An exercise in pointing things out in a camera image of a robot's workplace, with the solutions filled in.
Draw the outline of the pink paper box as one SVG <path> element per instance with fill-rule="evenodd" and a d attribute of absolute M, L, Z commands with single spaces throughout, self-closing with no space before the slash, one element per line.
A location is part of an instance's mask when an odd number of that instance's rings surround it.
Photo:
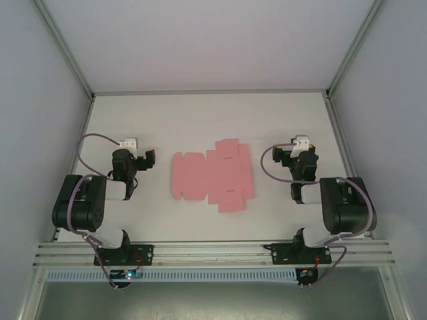
<path fill-rule="evenodd" d="M 224 139 L 205 153 L 175 153 L 171 195 L 176 200 L 206 199 L 220 213 L 245 210 L 246 201 L 255 197 L 249 145 Z"/>

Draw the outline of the circuit board with green light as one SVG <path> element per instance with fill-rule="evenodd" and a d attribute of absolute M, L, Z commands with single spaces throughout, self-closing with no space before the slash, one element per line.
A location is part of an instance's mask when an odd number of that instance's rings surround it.
<path fill-rule="evenodd" d="M 111 279 L 132 280 L 140 279 L 142 275 L 141 269 L 112 269 L 109 273 Z"/>

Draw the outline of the grey metal sheet panel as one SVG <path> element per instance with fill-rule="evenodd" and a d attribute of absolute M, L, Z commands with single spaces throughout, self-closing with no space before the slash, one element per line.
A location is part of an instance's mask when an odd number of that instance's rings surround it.
<path fill-rule="evenodd" d="M 266 283 L 49 283 L 36 320 L 391 320 L 373 283 L 361 294 Z"/>

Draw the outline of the aluminium table side rail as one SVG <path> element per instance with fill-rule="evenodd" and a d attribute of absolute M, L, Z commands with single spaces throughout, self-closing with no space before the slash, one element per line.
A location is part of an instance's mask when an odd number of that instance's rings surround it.
<path fill-rule="evenodd" d="M 83 141 L 83 136 L 86 134 L 87 127 L 89 125 L 94 101 L 94 97 L 89 99 L 89 105 L 83 120 L 83 125 L 79 131 L 77 143 L 73 148 L 73 159 L 71 161 L 69 174 L 66 175 L 63 180 L 63 185 L 60 189 L 60 192 L 58 193 L 57 200 L 52 210 L 51 222 L 53 224 L 53 231 L 51 238 L 48 242 L 46 242 L 48 245 L 56 244 L 60 228 L 72 226 L 71 210 L 73 202 L 83 181 L 91 177 L 90 175 L 84 177 L 76 176 L 75 170 L 77 168 L 77 164 L 79 163 L 81 142 Z M 24 297 L 21 302 L 16 320 L 35 320 L 41 301 L 43 288 L 47 281 L 48 272 L 49 266 L 47 266 L 45 261 L 41 261 L 39 263 L 34 262 L 30 270 L 29 282 L 26 286 Z"/>
<path fill-rule="evenodd" d="M 348 176 L 358 176 L 358 172 L 354 165 L 350 149 L 348 147 L 344 130 L 338 116 L 338 112 L 334 107 L 332 98 L 326 90 L 323 94 L 328 117 L 336 138 L 336 143 L 340 151 L 343 166 Z M 414 320 L 414 314 L 406 295 L 404 284 L 400 278 L 397 266 L 387 264 L 378 268 L 382 286 L 384 288 L 388 305 L 391 310 L 393 320 Z"/>

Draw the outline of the aluminium frame crossbar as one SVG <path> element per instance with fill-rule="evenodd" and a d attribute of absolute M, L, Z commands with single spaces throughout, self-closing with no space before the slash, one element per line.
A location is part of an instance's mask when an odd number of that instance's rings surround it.
<path fill-rule="evenodd" d="M 95 92 L 94 97 L 155 96 L 155 95 L 221 95 L 221 94 L 274 94 L 274 93 L 321 93 L 327 89 L 200 89 L 164 91 L 105 91 Z"/>

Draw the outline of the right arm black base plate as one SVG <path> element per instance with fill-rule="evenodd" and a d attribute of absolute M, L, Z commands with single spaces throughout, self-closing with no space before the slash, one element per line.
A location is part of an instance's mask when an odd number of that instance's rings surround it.
<path fill-rule="evenodd" d="M 314 265 L 316 263 L 329 265 L 331 255 L 325 247 L 297 246 L 291 243 L 271 243 L 264 245 L 271 253 L 274 265 Z"/>

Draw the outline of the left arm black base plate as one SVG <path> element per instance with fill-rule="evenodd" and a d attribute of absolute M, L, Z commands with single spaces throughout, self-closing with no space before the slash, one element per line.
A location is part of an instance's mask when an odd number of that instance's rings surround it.
<path fill-rule="evenodd" d="M 151 266 L 153 259 L 153 245 L 130 245 L 117 249 L 98 248 L 97 253 L 104 266 Z"/>

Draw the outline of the aluminium frame post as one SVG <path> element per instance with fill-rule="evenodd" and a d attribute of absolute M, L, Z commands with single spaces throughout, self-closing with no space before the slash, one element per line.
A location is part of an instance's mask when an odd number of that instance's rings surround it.
<path fill-rule="evenodd" d="M 354 59 L 357 57 L 359 51 L 361 50 L 371 28 L 373 27 L 376 19 L 378 18 L 383 6 L 386 4 L 387 0 L 373 0 L 368 13 L 366 14 L 361 26 L 356 32 L 349 49 L 347 50 L 336 74 L 334 75 L 331 83 L 326 89 L 326 95 L 329 99 L 336 94 L 340 85 L 346 77 L 347 72 L 349 71 Z"/>
<path fill-rule="evenodd" d="M 77 84 L 85 93 L 85 96 L 90 101 L 93 101 L 95 94 L 91 90 L 85 76 L 83 75 L 83 72 L 78 66 L 77 61 L 75 60 L 73 53 L 71 52 L 59 27 L 57 26 L 45 0 L 31 0 L 31 2 L 34 4 L 35 10 L 40 15 L 41 20 L 46 25 L 48 33 L 55 42 L 55 45 L 57 46 L 60 54 L 62 55 L 66 65 L 68 66 L 70 72 L 77 81 Z"/>

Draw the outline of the aluminium mounting rail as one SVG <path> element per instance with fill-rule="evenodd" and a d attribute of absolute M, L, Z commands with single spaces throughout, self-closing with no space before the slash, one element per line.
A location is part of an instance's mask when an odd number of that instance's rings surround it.
<path fill-rule="evenodd" d="M 195 268 L 272 268 L 271 253 L 264 249 L 267 241 L 214 241 L 214 242 L 154 242 L 151 269 Z M 347 252 L 340 267 L 380 267 L 396 265 L 389 243 L 371 238 L 342 241 Z M 34 262 L 45 261 L 58 269 L 72 267 L 93 269 L 93 249 L 82 242 L 56 242 L 39 244 Z"/>

